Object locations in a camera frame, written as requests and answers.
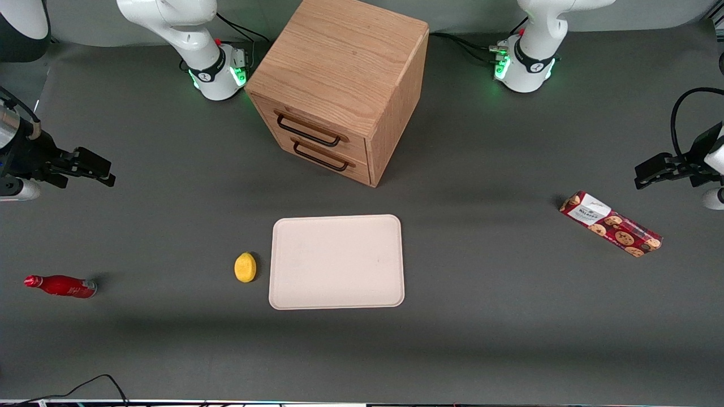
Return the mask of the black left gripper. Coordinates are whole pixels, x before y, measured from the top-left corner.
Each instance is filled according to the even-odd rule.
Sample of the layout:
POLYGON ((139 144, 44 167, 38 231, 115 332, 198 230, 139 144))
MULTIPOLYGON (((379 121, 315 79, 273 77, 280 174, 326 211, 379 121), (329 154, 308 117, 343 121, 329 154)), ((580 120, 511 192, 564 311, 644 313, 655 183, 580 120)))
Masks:
POLYGON ((635 167, 636 190, 668 180, 688 179, 696 188, 708 182, 723 185, 722 180, 722 123, 717 123, 697 136, 688 152, 681 152, 678 137, 674 136, 674 149, 654 155, 635 167))

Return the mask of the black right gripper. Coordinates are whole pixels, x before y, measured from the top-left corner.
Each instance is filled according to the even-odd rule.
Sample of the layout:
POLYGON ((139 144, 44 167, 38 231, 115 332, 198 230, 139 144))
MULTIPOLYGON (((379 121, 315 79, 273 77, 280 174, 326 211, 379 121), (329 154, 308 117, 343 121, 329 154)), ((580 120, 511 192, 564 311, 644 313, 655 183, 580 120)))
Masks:
POLYGON ((59 149, 46 131, 41 131, 33 140, 20 134, 2 148, 1 175, 46 182, 57 188, 67 187, 68 177, 88 178, 114 187, 116 177, 110 173, 111 162, 89 149, 78 147, 73 153, 78 167, 74 167, 69 154, 59 149))

